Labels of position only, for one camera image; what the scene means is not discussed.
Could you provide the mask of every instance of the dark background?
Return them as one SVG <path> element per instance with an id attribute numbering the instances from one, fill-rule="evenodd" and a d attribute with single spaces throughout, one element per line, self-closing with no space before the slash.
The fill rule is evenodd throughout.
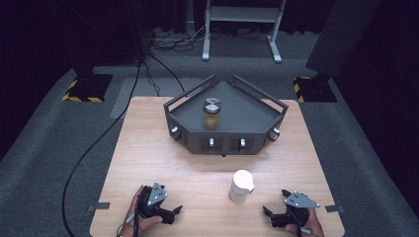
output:
<path id="1" fill-rule="evenodd" d="M 124 1 L 67 2 L 101 33 L 134 49 Z M 39 4 L 47 7 L 43 1 L 1 3 L 0 159 L 52 85 L 72 67 L 60 36 L 43 20 L 44 8 Z M 133 54 L 104 39 L 65 5 L 62 9 L 91 66 Z M 343 74 L 334 79 L 388 174 L 417 215 L 418 10 L 415 1 L 383 0 Z"/>

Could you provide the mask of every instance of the stand leg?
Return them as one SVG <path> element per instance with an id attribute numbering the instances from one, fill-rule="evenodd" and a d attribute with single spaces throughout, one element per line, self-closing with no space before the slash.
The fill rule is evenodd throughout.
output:
<path id="1" fill-rule="evenodd" d="M 281 63 L 283 60 L 281 59 L 280 52 L 278 51 L 277 44 L 275 40 L 277 39 L 278 29 L 280 28 L 281 19 L 283 17 L 284 7 L 286 5 L 287 0 L 283 0 L 281 2 L 281 6 L 278 11 L 277 21 L 275 22 L 274 29 L 272 30 L 272 36 L 268 36 L 268 43 L 269 47 L 271 48 L 271 52 L 274 55 L 274 60 L 277 63 Z"/>
<path id="2" fill-rule="evenodd" d="M 203 61 L 210 59 L 210 7 L 206 9 L 206 38 L 204 40 Z"/>

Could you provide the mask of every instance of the metal stand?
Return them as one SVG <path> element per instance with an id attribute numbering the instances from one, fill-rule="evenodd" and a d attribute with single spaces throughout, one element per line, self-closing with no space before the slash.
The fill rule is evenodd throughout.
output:
<path id="1" fill-rule="evenodd" d="M 281 63 L 280 53 L 278 51 L 275 40 L 278 35 L 278 28 L 283 17 L 284 7 L 287 0 L 281 1 L 280 8 L 251 8 L 251 7 L 222 7 L 211 6 L 210 0 L 207 0 L 206 8 L 206 37 L 204 41 L 203 61 L 210 59 L 210 22 L 226 21 L 226 22 L 259 22 L 259 23 L 275 23 L 273 33 L 268 36 L 268 44 L 274 55 L 274 60 Z"/>

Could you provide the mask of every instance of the glass jar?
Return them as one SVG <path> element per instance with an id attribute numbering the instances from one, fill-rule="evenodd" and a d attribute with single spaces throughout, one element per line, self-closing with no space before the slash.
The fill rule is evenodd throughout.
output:
<path id="1" fill-rule="evenodd" d="M 209 130 L 218 128 L 219 111 L 221 101 L 216 98 L 208 98 L 204 101 L 204 127 Z"/>

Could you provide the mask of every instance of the black cable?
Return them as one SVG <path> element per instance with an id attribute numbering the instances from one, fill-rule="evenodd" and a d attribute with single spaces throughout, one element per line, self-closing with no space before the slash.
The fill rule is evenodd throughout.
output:
<path id="1" fill-rule="evenodd" d="M 157 97 L 160 97 L 160 87 L 159 87 L 159 86 L 157 86 L 157 85 L 156 85 L 156 83 L 154 82 L 154 80 L 151 78 L 151 75 L 150 75 L 150 68 L 149 68 L 149 67 L 148 67 L 148 65 L 145 63 L 145 61 L 144 61 L 144 62 L 142 62 L 142 63 L 144 63 L 145 67 L 147 68 L 147 71 L 145 72 L 145 74 L 146 74 L 146 75 L 147 75 L 147 77 L 148 77 L 148 83 L 154 87 L 154 91 L 156 91 L 156 93 L 157 93 Z"/>
<path id="2" fill-rule="evenodd" d="M 120 229 L 121 229 L 121 227 L 123 227 L 123 225 L 125 225 L 125 224 L 123 223 L 123 224 L 120 225 L 120 227 L 118 227 L 116 236 L 118 236 L 118 234 L 120 233 Z"/>
<path id="3" fill-rule="evenodd" d="M 182 91 L 185 92 L 185 89 L 184 89 L 181 81 L 179 81 L 179 78 L 175 75 L 175 73 L 173 73 L 166 65 L 164 65 L 163 62 L 161 62 L 159 59 L 157 59 L 151 52 L 148 52 L 148 55 L 150 55 L 150 57 L 154 58 L 154 60 L 158 61 L 162 66 L 164 66 L 175 77 L 175 79 L 178 81 L 179 85 L 182 88 Z"/>
<path id="4" fill-rule="evenodd" d="M 135 210 L 133 211 L 133 237 L 139 237 L 139 226 L 138 226 L 138 204 L 139 204 L 139 195 L 136 197 Z"/>
<path id="5" fill-rule="evenodd" d="M 129 97 L 132 97 L 132 93 L 133 90 L 135 89 L 136 83 L 138 81 L 138 75 L 139 75 L 139 68 L 140 68 L 141 64 L 138 66 L 138 70 L 136 72 L 136 79 L 135 79 L 135 83 L 132 86 L 131 92 L 129 94 Z M 62 192 L 62 199 L 61 199 L 61 216 L 62 216 L 62 220 L 64 222 L 64 226 L 65 226 L 65 230 L 67 231 L 67 233 L 73 237 L 74 234 L 70 229 L 70 226 L 67 223 L 67 218 L 65 216 L 65 196 L 66 196 L 66 192 L 67 192 L 67 188 L 68 188 L 68 184 L 71 181 L 71 178 L 74 175 L 74 172 L 76 171 L 77 167 L 79 166 L 79 164 L 82 162 L 82 160 L 86 157 L 86 155 L 89 153 L 89 151 L 112 129 L 112 127 L 114 127 L 114 125 L 119 121 L 119 119 L 124 115 L 124 113 L 126 112 L 126 110 L 128 109 L 129 106 L 129 100 L 128 103 L 126 104 L 126 108 L 123 110 L 123 112 L 117 117 L 117 119 L 115 119 L 115 121 L 102 133 L 101 136 L 99 136 L 99 138 L 92 144 L 90 145 L 90 147 L 83 153 L 83 155 L 80 157 L 80 159 L 77 161 L 76 165 L 73 167 L 67 182 L 65 183 L 64 186 L 64 191 Z"/>

